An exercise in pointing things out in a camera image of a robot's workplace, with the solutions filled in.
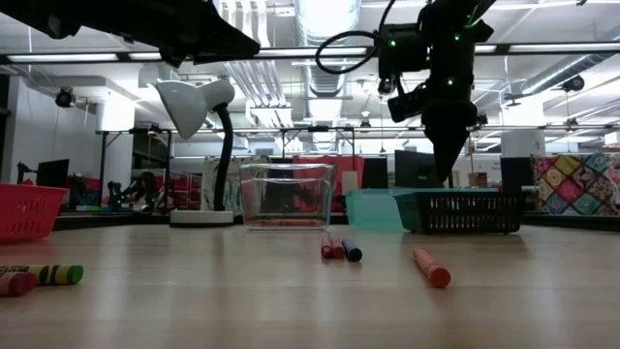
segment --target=red marker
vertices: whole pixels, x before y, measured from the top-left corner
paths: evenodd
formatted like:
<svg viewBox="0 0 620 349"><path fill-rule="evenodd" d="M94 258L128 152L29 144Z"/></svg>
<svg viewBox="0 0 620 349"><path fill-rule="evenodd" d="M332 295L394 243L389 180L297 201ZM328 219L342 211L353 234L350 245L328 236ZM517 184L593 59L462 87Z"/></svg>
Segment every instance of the red marker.
<svg viewBox="0 0 620 349"><path fill-rule="evenodd" d="M321 255L323 258L333 257L333 246L331 245L331 238L323 237L321 239Z"/></svg>
<svg viewBox="0 0 620 349"><path fill-rule="evenodd" d="M446 288L450 284L452 280L450 272L446 267L435 262L435 259L428 251L423 248L416 248L414 250L414 258L433 287Z"/></svg>
<svg viewBox="0 0 620 349"><path fill-rule="evenodd" d="M342 245L340 238L332 238L333 258L342 259L345 257L345 247Z"/></svg>
<svg viewBox="0 0 620 349"><path fill-rule="evenodd" d="M37 286L37 276L29 272L0 273L0 296L23 296Z"/></svg>

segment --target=green crayon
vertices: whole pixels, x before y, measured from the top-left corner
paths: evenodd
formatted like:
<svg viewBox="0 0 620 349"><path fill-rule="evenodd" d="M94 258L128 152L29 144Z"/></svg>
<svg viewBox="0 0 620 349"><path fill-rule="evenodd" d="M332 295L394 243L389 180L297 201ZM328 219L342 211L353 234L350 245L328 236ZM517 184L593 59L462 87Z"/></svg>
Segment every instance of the green crayon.
<svg viewBox="0 0 620 349"><path fill-rule="evenodd" d="M50 266L0 266L0 273L28 272L37 277L42 286L75 285L84 276L84 267L80 265Z"/></svg>

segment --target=red storage bin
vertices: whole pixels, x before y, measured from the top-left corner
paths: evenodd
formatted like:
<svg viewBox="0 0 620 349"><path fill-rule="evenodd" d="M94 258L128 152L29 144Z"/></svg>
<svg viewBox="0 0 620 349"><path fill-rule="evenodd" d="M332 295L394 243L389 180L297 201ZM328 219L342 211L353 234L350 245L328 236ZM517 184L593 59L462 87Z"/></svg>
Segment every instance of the red storage bin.
<svg viewBox="0 0 620 349"><path fill-rule="evenodd" d="M67 191L0 184L0 243L49 236Z"/></svg>

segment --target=patchwork quilt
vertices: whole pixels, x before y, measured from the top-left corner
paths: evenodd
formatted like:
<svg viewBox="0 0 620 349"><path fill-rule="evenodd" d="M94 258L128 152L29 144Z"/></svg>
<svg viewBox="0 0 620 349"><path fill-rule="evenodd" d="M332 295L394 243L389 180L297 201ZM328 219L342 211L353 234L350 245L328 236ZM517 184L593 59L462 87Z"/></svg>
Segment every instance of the patchwork quilt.
<svg viewBox="0 0 620 349"><path fill-rule="evenodd" d="M532 157L540 210L558 215L618 215L610 162L602 153Z"/></svg>

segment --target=black basket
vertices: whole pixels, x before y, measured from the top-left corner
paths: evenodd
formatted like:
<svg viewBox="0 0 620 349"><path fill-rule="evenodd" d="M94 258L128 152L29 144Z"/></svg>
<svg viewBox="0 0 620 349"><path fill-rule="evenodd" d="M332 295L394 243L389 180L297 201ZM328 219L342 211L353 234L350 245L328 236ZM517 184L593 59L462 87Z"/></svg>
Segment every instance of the black basket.
<svg viewBox="0 0 620 349"><path fill-rule="evenodd" d="M512 233L524 193L432 191L395 196L403 227L421 233Z"/></svg>

